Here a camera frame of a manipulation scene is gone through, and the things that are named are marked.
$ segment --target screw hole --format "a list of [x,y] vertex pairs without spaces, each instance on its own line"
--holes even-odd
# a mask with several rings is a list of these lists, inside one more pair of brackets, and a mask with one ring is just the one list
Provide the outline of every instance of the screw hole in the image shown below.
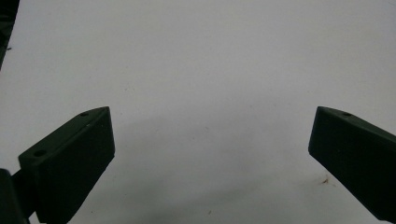
[[46,150],[38,150],[37,152],[35,152],[35,154],[33,154],[35,157],[40,157],[40,156],[44,156],[47,153]]

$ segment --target white backdrop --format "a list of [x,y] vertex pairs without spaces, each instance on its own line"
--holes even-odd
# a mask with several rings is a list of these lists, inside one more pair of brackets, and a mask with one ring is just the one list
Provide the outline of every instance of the white backdrop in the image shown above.
[[116,157],[70,223],[381,223],[307,147],[318,105],[396,133],[395,22],[393,0],[21,1],[0,165],[108,105]]

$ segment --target white surface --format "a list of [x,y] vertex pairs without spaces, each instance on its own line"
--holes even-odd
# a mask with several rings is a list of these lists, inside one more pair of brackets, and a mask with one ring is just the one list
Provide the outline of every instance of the white surface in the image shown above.
[[21,1],[1,167],[109,105],[116,158],[70,223],[381,223],[307,146],[318,105],[396,133],[395,22],[393,0]]

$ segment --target dark mechanical part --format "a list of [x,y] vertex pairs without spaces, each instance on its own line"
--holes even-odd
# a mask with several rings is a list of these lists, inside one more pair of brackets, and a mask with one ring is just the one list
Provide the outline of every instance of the dark mechanical part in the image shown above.
[[309,153],[376,218],[396,223],[396,136],[344,111],[318,107]]
[[12,177],[0,170],[0,223],[67,223],[114,158],[108,107],[86,111],[19,156]]
[[8,47],[8,41],[14,28],[20,0],[2,0],[0,4],[0,68]]

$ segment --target black plastic part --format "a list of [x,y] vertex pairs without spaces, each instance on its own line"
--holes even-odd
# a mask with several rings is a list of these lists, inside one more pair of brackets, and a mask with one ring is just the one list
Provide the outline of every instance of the black plastic part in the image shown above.
[[8,50],[19,4],[20,0],[2,0],[0,4],[0,68]]
[[309,153],[376,218],[396,223],[396,136],[347,112],[318,107]]
[[0,221],[5,224],[26,224],[19,199],[8,170],[0,169]]
[[114,158],[108,107],[77,115],[19,156],[40,222],[67,223]]

